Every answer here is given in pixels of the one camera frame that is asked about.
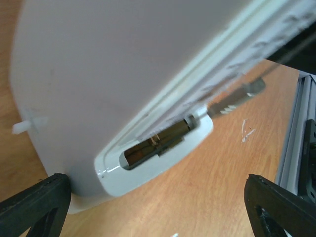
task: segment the white plastic device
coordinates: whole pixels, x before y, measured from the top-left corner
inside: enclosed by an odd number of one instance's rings
[[[71,213],[124,195],[185,157],[213,123],[203,117],[132,170],[119,161],[125,150],[198,118],[216,93],[201,97],[309,26],[315,9],[314,0],[26,0],[10,74],[26,122],[15,131],[28,131],[48,175],[69,175]]]

